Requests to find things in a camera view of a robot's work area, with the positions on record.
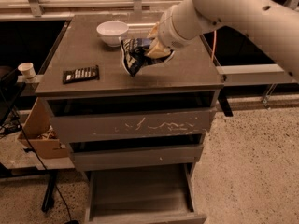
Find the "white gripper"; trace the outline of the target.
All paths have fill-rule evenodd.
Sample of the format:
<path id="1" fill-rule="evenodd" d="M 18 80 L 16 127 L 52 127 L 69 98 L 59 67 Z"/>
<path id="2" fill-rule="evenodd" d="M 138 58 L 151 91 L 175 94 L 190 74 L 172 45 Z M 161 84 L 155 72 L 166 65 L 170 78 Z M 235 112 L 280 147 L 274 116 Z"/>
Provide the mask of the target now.
<path id="1" fill-rule="evenodd" d="M 188 5 L 171 6 L 147 35 L 147 38 L 155 38 L 158 34 L 160 42 L 153 40 L 145 55 L 151 59 L 163 58 L 170 55 L 171 50 L 188 46 L 195 38 L 194 22 L 194 7 Z"/>

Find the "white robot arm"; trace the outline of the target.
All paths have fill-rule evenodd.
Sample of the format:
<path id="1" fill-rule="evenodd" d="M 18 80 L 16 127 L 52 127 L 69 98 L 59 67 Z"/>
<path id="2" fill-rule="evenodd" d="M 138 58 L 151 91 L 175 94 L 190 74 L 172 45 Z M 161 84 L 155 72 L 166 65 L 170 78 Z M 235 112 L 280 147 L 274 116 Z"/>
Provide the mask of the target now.
<path id="1" fill-rule="evenodd" d="M 183 0 L 153 27 L 147 55 L 160 58 L 222 26 L 237 30 L 299 79 L 299 12 L 272 0 Z"/>

